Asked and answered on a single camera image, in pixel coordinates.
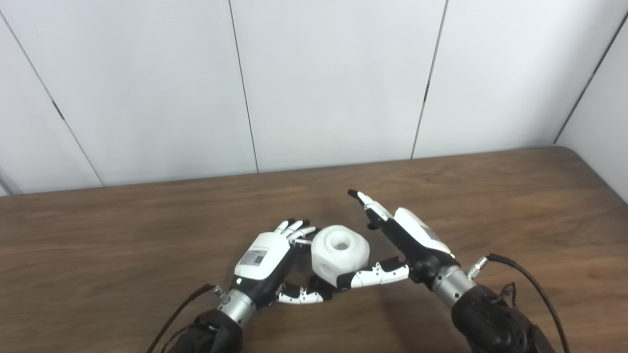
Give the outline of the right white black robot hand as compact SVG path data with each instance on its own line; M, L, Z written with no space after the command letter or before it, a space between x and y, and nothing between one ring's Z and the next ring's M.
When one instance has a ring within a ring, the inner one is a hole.
M339 289L383 285L408 278L435 291L441 271L459 265L449 247L410 210L400 207L391 214L363 192L349 189L347 193L363 207L369 220L368 228L381 230L405 259L393 257L378 261L370 268L363 265L358 270L343 273L336 279Z

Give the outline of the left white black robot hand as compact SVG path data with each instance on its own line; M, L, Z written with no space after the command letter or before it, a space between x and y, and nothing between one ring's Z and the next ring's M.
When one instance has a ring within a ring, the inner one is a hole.
M308 236L319 231L307 220L287 219L274 231L259 234L234 268L229 290L248 297L257 310L275 302L310 304L331 300L333 295L328 291L286 281L300 256L311 251Z

